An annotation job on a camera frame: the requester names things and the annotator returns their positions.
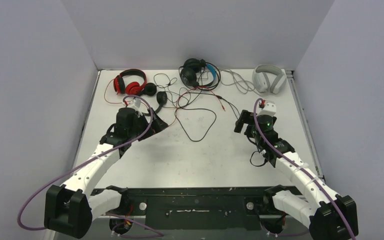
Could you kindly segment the red black headphones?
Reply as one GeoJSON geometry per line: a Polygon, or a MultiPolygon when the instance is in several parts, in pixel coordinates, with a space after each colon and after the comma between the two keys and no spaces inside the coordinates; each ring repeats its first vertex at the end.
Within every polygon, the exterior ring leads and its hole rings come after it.
{"type": "Polygon", "coordinates": [[[147,84],[147,76],[144,71],[136,68],[126,69],[120,72],[113,80],[113,89],[119,94],[127,94],[127,95],[137,95],[141,92],[145,85],[147,84]],[[143,82],[139,83],[138,81],[132,81],[126,84],[124,77],[136,76],[140,77],[143,82]]]}

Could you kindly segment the small black headphones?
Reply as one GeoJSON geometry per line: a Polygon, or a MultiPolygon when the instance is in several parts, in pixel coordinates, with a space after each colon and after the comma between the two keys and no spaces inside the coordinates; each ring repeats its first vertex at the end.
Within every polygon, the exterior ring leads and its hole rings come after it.
{"type": "Polygon", "coordinates": [[[149,97],[156,96],[156,101],[158,103],[158,107],[154,110],[156,114],[161,111],[168,101],[167,93],[165,91],[157,91],[157,86],[154,83],[147,83],[138,95],[146,95],[149,97]]]}

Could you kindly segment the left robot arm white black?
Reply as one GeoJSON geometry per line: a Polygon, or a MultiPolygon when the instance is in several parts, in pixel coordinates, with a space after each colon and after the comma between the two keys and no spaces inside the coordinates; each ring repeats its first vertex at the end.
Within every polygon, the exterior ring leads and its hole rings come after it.
{"type": "Polygon", "coordinates": [[[130,202],[119,187],[107,187],[92,195],[105,173],[122,158],[135,141],[145,140],[169,125],[153,109],[150,119],[132,107],[118,110],[113,123],[100,139],[89,160],[74,168],[61,185],[52,185],[45,195],[44,227],[80,239],[93,221],[112,210],[125,214],[130,202]]]}

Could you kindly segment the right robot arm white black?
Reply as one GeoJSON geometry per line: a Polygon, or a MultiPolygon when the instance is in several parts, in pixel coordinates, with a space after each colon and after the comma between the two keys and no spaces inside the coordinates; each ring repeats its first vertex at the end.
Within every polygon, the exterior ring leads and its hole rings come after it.
{"type": "Polygon", "coordinates": [[[269,214],[281,211],[305,226],[314,240],[354,240],[359,234],[357,204],[342,196],[308,167],[291,144],[274,130],[276,117],[271,113],[243,110],[235,122],[234,132],[244,135],[257,152],[276,171],[283,174],[302,194],[293,194],[283,185],[266,190],[264,210],[269,214]]]}

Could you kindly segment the white grey headphones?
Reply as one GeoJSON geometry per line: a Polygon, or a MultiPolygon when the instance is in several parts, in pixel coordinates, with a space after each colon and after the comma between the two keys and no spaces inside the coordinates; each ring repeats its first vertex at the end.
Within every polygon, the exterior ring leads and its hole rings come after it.
{"type": "Polygon", "coordinates": [[[252,82],[259,93],[278,94],[287,83],[287,75],[275,65],[261,64],[253,70],[252,82]]]}

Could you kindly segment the black blue headphones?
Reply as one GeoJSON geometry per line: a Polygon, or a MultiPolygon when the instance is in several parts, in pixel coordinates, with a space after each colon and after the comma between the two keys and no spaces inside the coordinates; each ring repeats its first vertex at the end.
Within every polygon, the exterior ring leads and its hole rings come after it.
{"type": "Polygon", "coordinates": [[[189,58],[178,68],[178,72],[180,80],[185,86],[201,91],[214,90],[221,82],[219,68],[204,59],[189,58]],[[204,83],[202,80],[204,70],[208,70],[212,75],[209,83],[204,83]]]}

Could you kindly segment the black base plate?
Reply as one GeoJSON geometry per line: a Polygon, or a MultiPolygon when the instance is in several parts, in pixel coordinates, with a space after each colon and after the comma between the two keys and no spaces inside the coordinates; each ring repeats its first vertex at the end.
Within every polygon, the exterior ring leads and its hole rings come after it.
{"type": "Polygon", "coordinates": [[[256,231],[261,224],[279,229],[293,218],[269,206],[268,188],[121,188],[107,187],[122,194],[121,204],[111,214],[127,215],[155,230],[256,231]]]}

